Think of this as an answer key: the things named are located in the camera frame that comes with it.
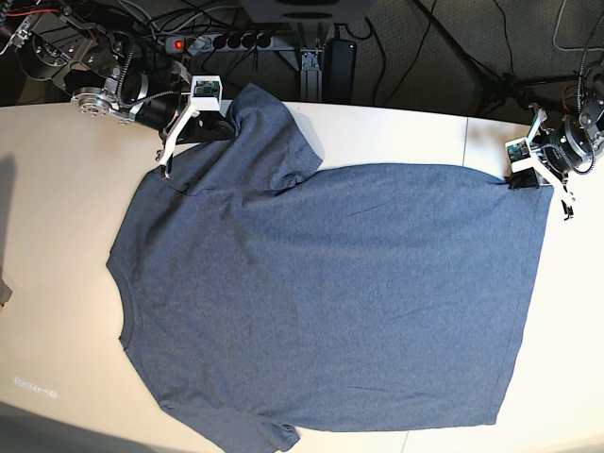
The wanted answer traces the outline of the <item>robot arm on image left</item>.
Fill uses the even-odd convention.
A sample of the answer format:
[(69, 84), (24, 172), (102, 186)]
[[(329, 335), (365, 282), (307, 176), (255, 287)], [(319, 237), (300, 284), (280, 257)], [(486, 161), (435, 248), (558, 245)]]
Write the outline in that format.
[(4, 1), (1, 50), (78, 110), (139, 124), (162, 139), (184, 112), (193, 78), (160, 47), (150, 19), (99, 1)]

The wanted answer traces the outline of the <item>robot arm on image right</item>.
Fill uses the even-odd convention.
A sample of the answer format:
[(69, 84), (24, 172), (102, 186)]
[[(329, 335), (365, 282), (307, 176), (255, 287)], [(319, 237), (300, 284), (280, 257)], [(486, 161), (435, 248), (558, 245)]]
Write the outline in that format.
[(588, 175), (603, 158), (603, 60), (587, 60), (594, 50), (589, 43), (579, 50), (575, 107), (563, 113), (561, 124), (547, 127), (546, 110), (532, 102), (528, 134), (505, 143), (510, 189), (550, 186), (569, 197), (568, 177)]

